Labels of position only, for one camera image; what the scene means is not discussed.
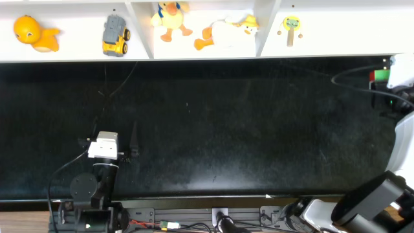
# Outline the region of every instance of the toy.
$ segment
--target toy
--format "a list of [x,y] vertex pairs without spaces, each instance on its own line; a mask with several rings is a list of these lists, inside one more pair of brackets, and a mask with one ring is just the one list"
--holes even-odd
[[296,16],[288,16],[286,17],[283,22],[280,24],[279,26],[279,31],[278,31],[278,35],[282,34],[281,28],[286,29],[288,31],[287,34],[287,46],[288,47],[292,47],[293,46],[293,37],[294,37],[294,32],[299,30],[299,39],[301,39],[303,37],[302,33],[301,33],[301,22],[300,19]]
[[14,34],[16,38],[26,44],[32,45],[33,49],[39,52],[58,51],[59,44],[56,34],[59,29],[42,28],[40,24],[30,16],[22,16],[14,23]]
[[126,42],[131,38],[131,33],[126,25],[122,17],[108,16],[102,39],[102,48],[105,55],[120,57],[127,53],[128,46]]
[[172,40],[171,35],[174,29],[181,29],[183,36],[189,36],[193,33],[192,30],[187,29],[182,23],[184,21],[184,15],[181,10],[188,12],[190,7],[188,3],[183,2],[159,2],[158,12],[151,19],[153,26],[164,26],[167,28],[167,32],[161,36],[161,39],[165,42]]
[[211,27],[202,31],[203,39],[196,39],[194,47],[197,50],[203,49],[208,45],[216,45],[222,48],[232,47],[243,43],[249,36],[254,36],[259,28],[254,16],[247,16],[246,19],[238,23],[230,23],[228,20],[216,21]]

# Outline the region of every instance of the red and green object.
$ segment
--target red and green object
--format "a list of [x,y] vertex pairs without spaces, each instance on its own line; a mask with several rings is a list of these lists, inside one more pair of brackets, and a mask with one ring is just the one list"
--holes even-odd
[[380,69],[369,73],[369,82],[388,82],[389,69]]

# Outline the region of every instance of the black tabletop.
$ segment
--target black tabletop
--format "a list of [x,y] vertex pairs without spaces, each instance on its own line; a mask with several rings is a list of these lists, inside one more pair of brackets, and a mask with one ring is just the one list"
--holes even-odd
[[[395,121],[371,95],[330,77],[377,58],[0,65],[0,199],[45,199],[78,138],[137,122],[140,156],[121,163],[114,196],[341,194],[385,170]],[[367,74],[350,78],[363,87]],[[82,158],[52,185],[68,197]]]

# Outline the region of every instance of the green face on toy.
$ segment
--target green face on toy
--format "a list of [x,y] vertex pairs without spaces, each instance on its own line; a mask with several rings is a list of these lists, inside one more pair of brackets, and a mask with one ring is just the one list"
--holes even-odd
[[299,20],[297,20],[297,19],[287,19],[286,25],[289,28],[297,28],[299,26]]

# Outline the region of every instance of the duck's beak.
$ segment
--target duck's beak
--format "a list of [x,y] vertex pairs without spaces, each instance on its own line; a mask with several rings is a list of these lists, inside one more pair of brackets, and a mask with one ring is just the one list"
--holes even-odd
[[177,14],[177,4],[175,2],[172,3],[168,3],[167,7],[166,7],[167,12],[172,15],[175,16]]

